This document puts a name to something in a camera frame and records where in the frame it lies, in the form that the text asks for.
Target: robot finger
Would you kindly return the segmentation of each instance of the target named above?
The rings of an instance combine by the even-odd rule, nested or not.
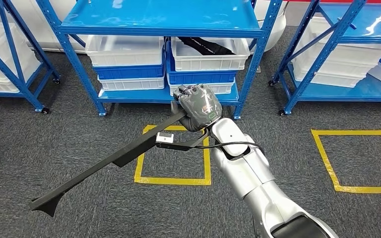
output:
[[[179,98],[183,95],[182,92],[180,92],[178,89],[176,89],[174,92],[173,92],[173,98],[178,101]]]
[[[179,89],[179,91],[180,91],[181,93],[186,93],[188,87],[186,87],[186,86],[184,86],[184,85],[180,85],[180,86],[178,87],[178,89]]]

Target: yellow tape square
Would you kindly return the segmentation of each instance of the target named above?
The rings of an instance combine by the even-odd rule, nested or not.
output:
[[[145,134],[155,125],[147,125],[142,134]],[[186,130],[181,125],[171,125],[166,128],[166,130]],[[209,145],[208,137],[203,141],[204,146]],[[204,160],[204,178],[157,178],[157,177],[143,177],[142,174],[142,166],[144,164],[144,155],[140,155],[138,157],[138,161],[136,163],[135,176],[134,181],[139,183],[151,183],[151,184],[172,184],[172,185],[211,185],[211,166],[209,161],[209,149],[203,150],[203,160]]]
[[[319,149],[320,156],[322,156],[323,163],[326,170],[331,177],[335,191],[351,192],[351,193],[381,193],[381,187],[357,187],[357,186],[341,186],[332,165],[326,155],[320,135],[381,135],[381,130],[311,130],[313,138],[315,139],[316,146]]]

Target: shelf post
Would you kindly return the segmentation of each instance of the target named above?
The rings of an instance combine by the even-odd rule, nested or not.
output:
[[[317,57],[317,59],[313,63],[312,67],[310,68],[310,70],[306,74],[305,78],[300,83],[300,85],[297,87],[297,89],[295,90],[295,92],[291,96],[290,100],[287,102],[287,104],[284,108],[285,114],[291,114],[292,108],[298,102],[299,97],[303,94],[303,92],[305,91],[307,86],[312,81],[315,73],[319,71],[320,67],[323,65],[325,60],[328,58],[328,56],[331,54],[331,52],[338,45],[339,40],[342,38],[342,36],[344,35],[347,28],[351,25],[354,18],[357,16],[359,11],[363,8],[363,6],[365,4],[366,4],[366,0],[354,0],[353,3],[348,7],[348,9],[345,12],[344,16],[342,17],[341,21],[339,21],[337,27],[335,28],[334,32],[332,33],[328,42],[325,44],[322,51],[319,53],[319,56]]]
[[[240,119],[240,114],[242,112],[243,105],[246,102],[249,90],[251,88],[252,82],[254,80],[256,69],[259,66],[260,60],[262,59],[263,52],[266,47],[267,40],[271,34],[272,27],[274,26],[275,19],[277,18],[278,12],[280,10],[282,0],[272,0],[269,4],[268,11],[266,13],[265,21],[262,25],[261,30],[263,35],[254,41],[262,41],[262,44],[256,44],[256,49],[251,60],[248,72],[246,73],[246,78],[243,83],[242,89],[239,92],[239,104],[234,110],[234,119]]]
[[[31,33],[30,29],[28,29],[27,24],[25,24],[24,20],[22,19],[21,15],[16,10],[15,6],[12,4],[12,2],[10,0],[0,0],[0,1],[2,1],[3,6],[13,16],[15,22],[21,28],[22,32],[27,37],[28,41],[31,43],[31,45],[36,50],[36,52],[40,55],[40,57],[42,58],[42,60],[46,64],[47,68],[52,71],[52,74],[54,77],[53,81],[59,81],[59,78],[60,78],[59,73],[56,71],[55,67],[53,67],[52,63],[50,62],[49,58],[46,56],[43,49],[40,47],[36,38],[34,38],[33,33]]]
[[[279,75],[284,73],[284,70],[287,66],[286,62],[288,62],[289,58],[294,53],[294,50],[296,49],[297,44],[303,36],[303,33],[306,30],[308,23],[310,22],[310,19],[315,15],[315,12],[317,11],[317,8],[319,6],[319,2],[320,0],[312,0],[310,2],[308,10],[306,11],[305,15],[302,18],[302,21],[300,22],[299,27],[297,28],[296,35],[291,40],[291,43],[287,48],[287,52],[284,54],[280,66],[278,67],[276,73],[272,77],[272,82],[274,84],[280,80]]]
[[[96,106],[99,112],[99,116],[105,116],[107,114],[106,109],[104,108],[103,104],[99,102],[96,89],[94,88],[93,84],[88,78],[87,72],[85,71],[84,67],[81,64],[81,61],[76,55],[75,50],[73,49],[71,43],[69,42],[68,35],[61,33],[61,31],[59,30],[59,26],[61,25],[62,22],[59,20],[58,16],[56,15],[49,0],[36,0],[36,2],[39,5],[40,10],[43,12],[53,32],[55,33],[57,39],[59,40],[66,56],[68,57],[69,61],[72,64],[72,67],[75,69],[79,79],[81,80],[82,84],[87,90],[88,95],[90,96],[91,100]]]

